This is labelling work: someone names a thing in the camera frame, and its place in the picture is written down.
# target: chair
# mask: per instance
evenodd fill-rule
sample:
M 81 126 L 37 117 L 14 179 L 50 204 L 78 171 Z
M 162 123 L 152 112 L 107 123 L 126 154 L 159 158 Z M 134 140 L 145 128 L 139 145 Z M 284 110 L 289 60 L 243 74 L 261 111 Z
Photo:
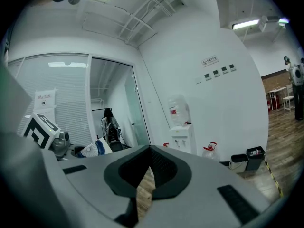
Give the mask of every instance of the chair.
M 295 97 L 289 95 L 289 94 L 292 93 L 292 91 L 293 91 L 293 85 L 292 85 L 292 84 L 287 85 L 287 86 L 286 86 L 286 91 L 287 91 L 287 94 L 285 94 L 286 97 L 283 98 L 284 110 L 290 111 L 291 108 L 294 108 L 293 106 L 290 106 L 290 100 L 293 100 Z

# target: poster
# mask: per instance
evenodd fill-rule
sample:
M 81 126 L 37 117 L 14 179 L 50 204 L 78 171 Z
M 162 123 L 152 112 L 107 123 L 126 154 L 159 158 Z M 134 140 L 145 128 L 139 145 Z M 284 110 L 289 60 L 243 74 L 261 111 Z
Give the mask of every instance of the poster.
M 35 93 L 34 110 L 46 109 L 55 106 L 56 90 L 37 91 Z

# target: person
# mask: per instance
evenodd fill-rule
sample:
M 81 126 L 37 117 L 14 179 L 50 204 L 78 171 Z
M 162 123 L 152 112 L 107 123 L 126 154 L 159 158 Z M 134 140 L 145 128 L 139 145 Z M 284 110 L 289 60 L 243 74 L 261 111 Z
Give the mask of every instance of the person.
M 301 58 L 300 70 L 301 70 L 302 78 L 303 78 L 303 82 L 304 82 L 304 58 Z M 304 99 L 304 84 L 302 85 L 302 95 L 303 95 L 303 99 Z
M 105 137 L 106 128 L 108 127 L 108 124 L 114 124 L 115 128 L 119 128 L 118 122 L 116 121 L 115 117 L 113 116 L 113 113 L 110 108 L 106 108 L 104 110 L 104 118 L 101 120 L 101 127 L 103 129 L 104 137 Z
M 291 81 L 293 85 L 293 93 L 294 93 L 294 117 L 296 120 L 302 120 L 303 119 L 303 92 L 302 92 L 302 86 L 295 86 L 294 80 L 293 80 L 293 68 L 297 65 L 290 62 L 290 59 L 288 56 L 284 57 L 285 65 L 287 65 L 286 70 L 289 73 L 289 80 Z

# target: window blinds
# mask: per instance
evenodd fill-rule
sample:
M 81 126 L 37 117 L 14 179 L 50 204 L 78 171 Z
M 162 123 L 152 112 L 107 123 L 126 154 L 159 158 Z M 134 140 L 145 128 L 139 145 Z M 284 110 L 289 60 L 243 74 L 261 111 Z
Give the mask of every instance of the window blinds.
M 16 78 L 16 76 L 17 76 L 17 73 L 21 66 L 22 61 L 23 61 L 23 59 L 18 59 L 18 60 L 8 63 L 8 71 L 10 72 L 10 74 L 12 74 L 12 76 L 14 78 Z
M 88 55 L 48 54 L 27 57 L 17 81 L 34 99 L 36 91 L 57 89 L 55 104 L 56 124 L 68 131 L 71 144 L 87 146 L 92 142 L 86 113 L 86 67 Z M 26 110 L 31 115 L 34 101 Z M 22 130 L 28 118 L 23 117 L 18 128 Z

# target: sign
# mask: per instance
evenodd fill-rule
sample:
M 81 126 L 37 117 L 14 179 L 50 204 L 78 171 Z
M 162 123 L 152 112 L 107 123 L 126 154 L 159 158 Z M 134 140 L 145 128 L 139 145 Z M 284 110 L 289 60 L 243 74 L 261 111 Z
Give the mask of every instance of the sign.
M 34 109 L 46 109 L 55 107 L 55 89 L 37 91 L 35 93 Z
M 219 62 L 218 57 L 216 55 L 214 55 L 214 56 L 211 56 L 211 57 L 208 57 L 208 58 L 202 60 L 201 63 L 204 67 L 207 67 L 207 66 L 217 63 L 217 62 Z

